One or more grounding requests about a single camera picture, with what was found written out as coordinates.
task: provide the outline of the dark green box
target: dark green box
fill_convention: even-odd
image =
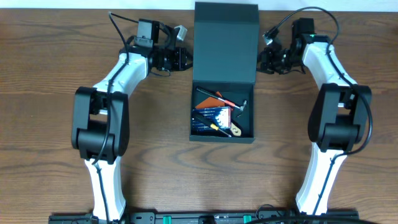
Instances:
[[[254,84],[256,82],[259,11],[252,4],[195,3],[193,85],[191,109],[208,98],[197,86],[219,91],[228,100],[248,104],[243,114],[232,119],[242,130],[241,137],[191,129],[191,141],[254,141]]]

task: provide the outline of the wood grain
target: wood grain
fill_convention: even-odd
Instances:
[[[193,11],[115,11],[188,28]],[[261,12],[261,34],[287,12]],[[329,18],[314,17],[332,35]],[[374,136],[342,167],[330,208],[398,222],[398,26],[394,13],[339,12],[339,59],[373,91]],[[137,26],[118,21],[125,35]],[[259,50],[264,47],[259,34]],[[290,42],[290,26],[280,38]],[[0,222],[45,223],[53,212],[88,212],[88,172],[72,149],[73,94],[116,63],[122,47],[105,10],[0,10]],[[317,87],[310,73],[257,74],[253,144],[189,142],[192,70],[148,77],[129,101],[131,136],[123,157],[123,192],[132,207],[164,211],[285,207],[299,190],[310,159],[307,121]]]

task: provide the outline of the black cable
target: black cable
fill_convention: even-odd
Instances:
[[[109,81],[108,81],[108,89],[107,89],[107,92],[106,92],[106,100],[108,101],[108,104],[106,105],[106,110],[107,110],[108,117],[106,118],[105,138],[104,138],[104,141],[102,143],[101,150],[100,150],[97,158],[92,163],[92,165],[95,165],[101,159],[101,156],[103,155],[105,147],[106,147],[106,145],[108,143],[109,129],[111,127],[111,106],[112,106],[112,103],[111,103],[111,89],[112,89],[113,80],[124,69],[124,67],[128,64],[128,61],[130,59],[126,40],[124,40],[123,34],[120,31],[118,25],[116,25],[116,23],[113,21],[112,16],[116,16],[116,17],[119,17],[119,18],[122,18],[122,19],[127,19],[127,18],[124,18],[123,16],[119,16],[119,15],[113,14],[112,12],[108,12],[108,15],[109,15],[109,19],[111,20],[113,26],[115,27],[115,29],[117,30],[118,34],[120,35],[120,38],[123,41],[123,45],[124,45],[124,48],[126,50],[126,60],[124,61],[123,65],[117,70],[117,72],[112,76],[112,78],[110,78]]]
[[[247,222],[246,224],[258,224],[258,223],[269,223],[269,222],[292,222],[292,221],[327,221],[327,222],[341,222],[341,223],[353,223],[353,224],[377,224],[365,220],[355,220],[352,218],[345,217],[328,217],[328,216],[317,216],[317,215],[303,215],[297,217],[271,217],[262,218]]]
[[[293,69],[293,70],[289,70],[287,72],[282,73],[282,75],[289,74],[290,72],[299,72],[301,74],[305,74],[305,72],[303,72],[303,71],[300,71],[300,70],[297,70],[297,69]]]
[[[149,73],[152,73],[152,74],[154,74],[156,76],[159,76],[159,77],[170,77],[172,75],[170,70],[166,70],[166,72],[169,72],[169,75],[161,75],[161,74],[158,74],[158,73],[155,73],[155,72],[152,72],[152,71],[150,71]]]
[[[261,208],[263,208],[263,207],[265,207],[265,206],[268,206],[268,207],[271,207],[271,208],[275,208],[273,205],[271,205],[271,204],[264,204],[264,205],[261,205],[257,210],[256,210],[256,212],[255,212],[255,216],[256,216],[256,218],[257,219],[259,219],[259,212],[260,212],[260,209]]]
[[[98,164],[95,164],[94,166],[95,166],[95,169],[97,169],[97,174],[98,174],[98,178],[99,178],[99,187],[101,189],[102,199],[104,200],[106,223],[110,223],[109,222],[108,203],[106,202],[104,183],[102,181],[102,175],[101,175],[101,168],[99,167]]]
[[[323,11],[324,13],[328,14],[328,15],[335,21],[335,23],[336,23],[336,25],[337,25],[337,34],[336,34],[335,38],[333,38],[333,40],[331,41],[331,42],[333,42],[333,41],[337,38],[338,33],[339,33],[339,30],[340,30],[340,28],[338,27],[337,20],[336,20],[336,18],[335,18],[330,12],[328,12],[326,9],[322,9],[321,7],[316,7],[316,6],[309,6],[309,7],[304,7],[304,8],[301,8],[301,9],[297,9],[296,11],[294,11],[294,12],[290,13],[288,16],[286,16],[285,19],[282,19],[282,21],[281,21],[278,25],[276,25],[275,27],[273,27],[268,33],[271,34],[275,29],[278,29],[286,20],[288,20],[288,19],[289,19],[291,16],[293,16],[294,14],[296,14],[296,13],[298,13],[298,12],[301,12],[301,11],[304,11],[304,10],[307,10],[307,9],[318,9],[318,10],[320,10],[320,11]]]
[[[130,45],[130,44],[131,44],[131,42],[134,40],[134,38],[136,38],[136,36],[135,36],[135,35],[132,35],[132,36],[130,36],[129,38],[127,38],[127,40],[126,40],[126,44],[127,44],[127,45]]]
[[[115,14],[115,13],[112,13],[112,12],[109,12],[109,13],[110,13],[112,16],[115,16],[115,17],[117,17],[117,18],[124,19],[124,20],[130,21],[130,22],[138,23],[138,21],[135,21],[134,19],[129,19],[129,18],[126,18],[126,17],[123,17],[123,16],[119,16],[119,15],[117,15],[117,14]]]
[[[160,30],[163,31],[167,35],[167,39],[166,39],[165,44],[163,46],[159,46],[159,47],[166,49],[167,47],[169,47],[169,45],[172,42],[171,33],[169,31],[169,28],[167,28],[166,25],[163,22],[159,22],[159,24],[163,27],[163,29],[160,28]]]
[[[306,10],[306,9],[318,9],[318,10],[321,10],[321,11],[323,11],[324,13],[328,14],[328,15],[333,19],[333,21],[335,22],[335,24],[336,24],[336,35],[334,36],[334,38],[332,38],[332,39],[329,41],[329,43],[328,43],[328,45],[327,45],[327,47],[326,47],[326,55],[328,56],[328,59],[329,59],[330,63],[332,64],[333,68],[336,70],[336,72],[337,72],[337,74],[339,75],[339,77],[340,77],[343,81],[345,81],[345,82],[349,85],[349,87],[350,87],[350,88],[358,95],[358,97],[363,101],[363,103],[364,103],[364,105],[365,105],[366,112],[367,112],[367,114],[368,114],[368,122],[369,122],[369,126],[368,126],[368,135],[366,136],[366,139],[364,140],[364,142],[362,143],[362,145],[359,146],[359,147],[357,148],[357,150],[354,150],[354,151],[351,151],[351,152],[344,152],[344,153],[338,154],[338,155],[336,155],[336,156],[334,156],[334,157],[332,158],[332,160],[331,160],[331,162],[330,162],[329,171],[328,171],[328,173],[327,173],[327,175],[326,175],[326,179],[325,179],[325,181],[324,181],[324,183],[323,183],[322,190],[321,190],[321,192],[320,192],[320,194],[319,194],[319,198],[318,198],[318,200],[317,200],[317,204],[315,205],[315,209],[314,209],[314,211],[313,211],[313,215],[314,215],[314,214],[316,214],[316,212],[317,212],[317,209],[318,209],[320,200],[322,199],[323,193],[324,193],[324,191],[325,191],[325,189],[326,189],[326,185],[327,185],[327,182],[328,182],[328,180],[329,180],[329,176],[330,176],[330,174],[331,174],[331,170],[332,170],[333,166],[335,165],[336,159],[339,158],[340,156],[350,156],[350,155],[353,155],[353,154],[357,154],[357,153],[361,152],[361,151],[368,145],[368,143],[369,143],[369,141],[370,141],[370,139],[371,139],[371,137],[372,137],[372,131],[373,131],[373,117],[372,117],[372,111],[371,111],[371,109],[370,109],[369,103],[368,103],[368,101],[365,99],[365,96],[364,96],[360,91],[358,91],[358,89],[357,89],[357,88],[344,76],[344,74],[342,74],[342,72],[338,69],[337,65],[335,64],[335,62],[333,61],[333,59],[332,59],[332,57],[331,57],[331,55],[330,55],[330,53],[331,53],[331,51],[329,50],[329,49],[330,49],[330,45],[333,44],[333,42],[337,39],[337,37],[338,37],[338,35],[339,35],[339,33],[340,33],[340,26],[339,26],[339,23],[338,23],[336,17],[335,17],[332,13],[328,12],[326,9],[322,9],[322,8],[316,7],[316,6],[304,7],[304,8],[298,9],[298,10],[296,10],[296,11],[290,13],[288,16],[286,16],[284,19],[282,19],[282,21],[281,21],[277,26],[273,27],[268,33],[272,33],[275,29],[278,29],[288,18],[290,18],[290,17],[293,16],[294,14],[296,14],[296,13],[298,13],[298,12],[300,12],[300,11],[304,11],[304,10]]]

